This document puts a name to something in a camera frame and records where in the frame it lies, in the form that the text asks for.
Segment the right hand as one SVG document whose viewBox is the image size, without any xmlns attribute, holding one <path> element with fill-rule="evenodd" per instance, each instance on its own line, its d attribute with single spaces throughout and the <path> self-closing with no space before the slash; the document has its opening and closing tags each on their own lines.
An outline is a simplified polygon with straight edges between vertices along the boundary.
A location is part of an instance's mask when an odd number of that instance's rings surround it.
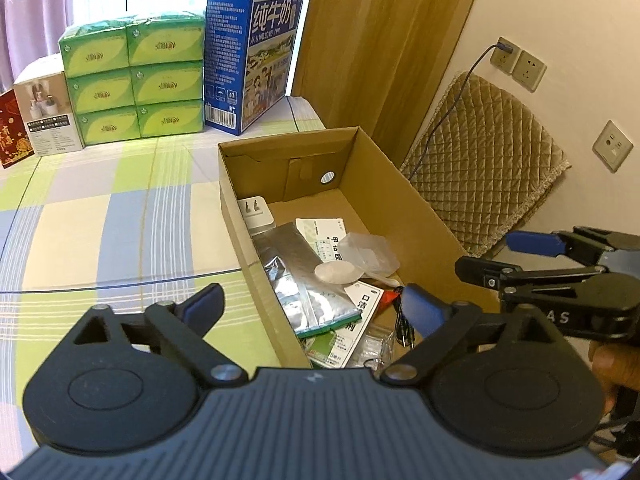
<svg viewBox="0 0 640 480">
<path fill-rule="evenodd" d="M 639 391 L 640 352 L 622 344 L 590 344 L 588 358 L 591 369 L 604 392 L 604 412 L 614 408 L 620 388 Z"/>
</svg>

